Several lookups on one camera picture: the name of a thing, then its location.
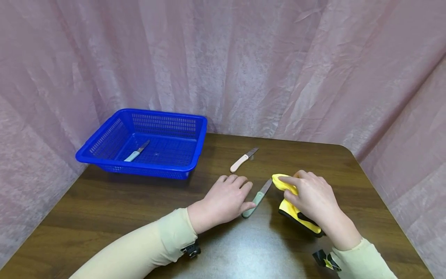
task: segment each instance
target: yellow knife sharpener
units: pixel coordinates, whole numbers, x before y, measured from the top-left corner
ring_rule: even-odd
[[[282,182],[279,180],[281,176],[289,176],[289,175],[273,175],[273,183],[277,189],[281,191],[285,191],[286,189],[290,190],[293,194],[298,195],[296,186]],[[305,228],[315,237],[322,237],[325,233],[322,229],[311,219],[306,217],[299,209],[297,209],[294,205],[292,205],[289,201],[283,199],[279,206],[279,214],[290,218],[294,223],[299,226]]]

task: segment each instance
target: knife handle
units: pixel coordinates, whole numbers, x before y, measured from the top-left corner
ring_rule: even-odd
[[[263,200],[263,197],[265,196],[264,193],[262,192],[257,192],[256,197],[254,198],[254,200],[252,201],[253,203],[255,203],[256,205],[259,205],[259,203]],[[254,207],[252,209],[248,209],[247,211],[242,213],[243,218],[248,218],[251,216],[251,214],[254,212],[254,210],[257,208]]]
[[[236,172],[240,165],[243,164],[244,162],[246,162],[249,159],[248,155],[243,155],[242,157],[240,157],[240,159],[238,159],[230,168],[229,170],[234,173]]]
[[[133,161],[134,158],[138,157],[140,153],[138,151],[133,151],[132,154],[130,154],[130,156],[128,156],[124,162],[131,162]]]

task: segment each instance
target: green knife handle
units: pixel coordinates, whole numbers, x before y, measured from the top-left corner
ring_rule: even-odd
[[[259,205],[259,203],[262,201],[262,199],[263,199],[264,196],[265,196],[264,193],[262,193],[262,192],[257,192],[257,195],[256,195],[256,197],[254,198],[254,200],[253,200],[252,202],[255,203],[256,205]],[[248,218],[248,217],[250,217],[251,214],[254,212],[254,210],[255,210],[256,208],[257,208],[257,206],[254,207],[254,208],[252,208],[252,209],[248,209],[247,211],[243,212],[243,213],[242,213],[243,218]]]

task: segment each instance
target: hand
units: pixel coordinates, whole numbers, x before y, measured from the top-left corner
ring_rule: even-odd
[[[240,216],[244,211],[256,207],[245,202],[252,188],[244,176],[222,175],[211,187],[204,199],[187,208],[189,219],[197,234]]]
[[[339,208],[333,189],[323,177],[301,170],[279,180],[296,186],[298,196],[285,190],[284,198],[315,221],[338,250],[350,250],[361,242],[362,236]]]

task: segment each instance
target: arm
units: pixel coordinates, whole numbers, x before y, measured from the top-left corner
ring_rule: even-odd
[[[298,171],[280,177],[294,185],[298,196],[286,190],[284,198],[314,220],[333,242],[334,261],[340,279],[396,279],[373,244],[363,239],[355,224],[339,208],[331,186],[312,172]]]
[[[204,199],[117,239],[70,279],[142,279],[154,268],[176,262],[197,234],[256,206],[244,202],[252,187],[246,181],[243,176],[221,176]]]

